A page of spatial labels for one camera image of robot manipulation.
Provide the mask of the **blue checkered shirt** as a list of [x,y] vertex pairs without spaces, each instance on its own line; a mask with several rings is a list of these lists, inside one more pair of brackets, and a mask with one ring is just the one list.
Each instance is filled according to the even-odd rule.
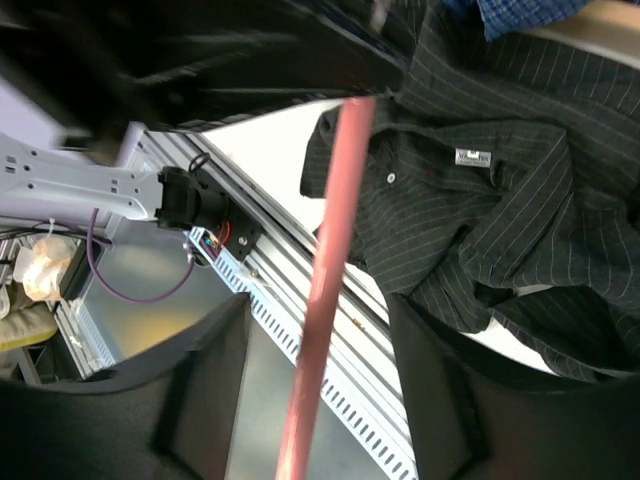
[[588,0],[444,1],[444,5],[463,21],[479,17],[487,41],[565,20],[578,13],[588,3]]

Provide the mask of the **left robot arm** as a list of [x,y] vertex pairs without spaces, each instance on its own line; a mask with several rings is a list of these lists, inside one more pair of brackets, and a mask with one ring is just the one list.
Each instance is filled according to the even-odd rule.
[[197,168],[114,164],[128,127],[204,132],[316,100],[398,90],[417,37],[388,1],[5,1],[1,74],[97,172],[28,164],[7,189],[167,229],[214,228],[228,200]]

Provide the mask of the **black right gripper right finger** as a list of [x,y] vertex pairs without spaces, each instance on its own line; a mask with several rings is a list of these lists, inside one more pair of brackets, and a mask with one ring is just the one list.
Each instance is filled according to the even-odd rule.
[[422,316],[403,296],[387,297],[412,449],[420,479],[498,479],[465,360],[486,373],[497,352]]

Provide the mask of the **black pinstriped shirt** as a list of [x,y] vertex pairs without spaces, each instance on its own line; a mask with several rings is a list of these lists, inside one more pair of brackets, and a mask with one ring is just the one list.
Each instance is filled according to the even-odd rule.
[[377,103],[347,260],[468,334],[497,321],[555,373],[639,368],[639,74],[569,46],[487,42],[397,5],[415,53]]

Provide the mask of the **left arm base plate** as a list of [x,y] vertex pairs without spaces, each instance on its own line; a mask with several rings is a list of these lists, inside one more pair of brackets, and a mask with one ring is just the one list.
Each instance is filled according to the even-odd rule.
[[237,261],[243,261],[251,253],[264,229],[243,208],[231,204],[221,222],[216,238]]

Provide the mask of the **pink hanger of black shirt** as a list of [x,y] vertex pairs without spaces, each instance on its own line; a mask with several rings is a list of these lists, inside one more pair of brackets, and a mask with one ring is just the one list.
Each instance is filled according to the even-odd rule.
[[376,99],[352,97],[338,120],[326,181],[326,208],[275,477],[306,477],[335,312],[366,165]]

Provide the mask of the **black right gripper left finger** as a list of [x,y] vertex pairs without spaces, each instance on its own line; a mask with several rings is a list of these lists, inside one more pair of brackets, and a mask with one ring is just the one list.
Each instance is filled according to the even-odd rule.
[[90,376],[103,402],[92,479],[222,479],[249,345],[236,294],[174,336]]

